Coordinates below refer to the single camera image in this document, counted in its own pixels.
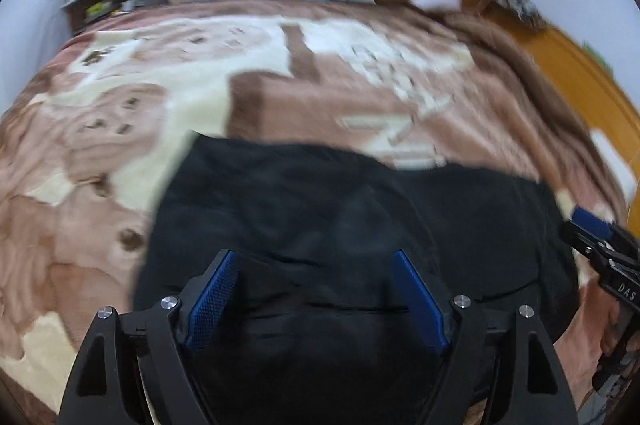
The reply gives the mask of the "white pillow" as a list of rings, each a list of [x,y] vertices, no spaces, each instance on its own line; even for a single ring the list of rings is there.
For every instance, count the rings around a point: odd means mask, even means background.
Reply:
[[[610,171],[614,174],[614,177],[622,190],[626,203],[630,204],[636,196],[638,180],[631,170],[630,166],[623,160],[620,153],[612,145],[605,133],[594,128],[590,130],[590,136],[593,144],[598,149],[601,157],[608,165]]]

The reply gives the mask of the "brown bear print blanket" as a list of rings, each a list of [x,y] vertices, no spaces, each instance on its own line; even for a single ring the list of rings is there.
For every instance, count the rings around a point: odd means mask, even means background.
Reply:
[[[612,304],[550,226],[574,205],[625,220],[590,130],[521,39],[469,13],[403,4],[219,0],[99,23],[69,40],[1,119],[1,401],[56,418],[90,313],[130,307],[195,263],[195,218],[160,201],[198,136],[319,151],[321,194],[420,172],[420,244],[473,280],[541,262],[576,400]]]

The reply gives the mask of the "black quilted jacket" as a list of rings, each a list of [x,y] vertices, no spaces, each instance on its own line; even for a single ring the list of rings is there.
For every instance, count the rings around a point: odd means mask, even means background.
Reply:
[[[488,169],[390,169],[318,145],[198,137],[160,201],[132,295],[179,293],[223,249],[240,274],[196,371],[223,424],[411,424],[439,367],[393,255],[552,339],[579,306],[547,185]]]

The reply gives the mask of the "wooden headboard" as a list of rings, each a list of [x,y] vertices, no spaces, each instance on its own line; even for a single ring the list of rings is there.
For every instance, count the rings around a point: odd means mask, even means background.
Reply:
[[[602,130],[638,174],[639,113],[602,65],[554,26],[536,32],[498,9],[489,10],[485,18],[506,30],[534,58],[588,126]]]

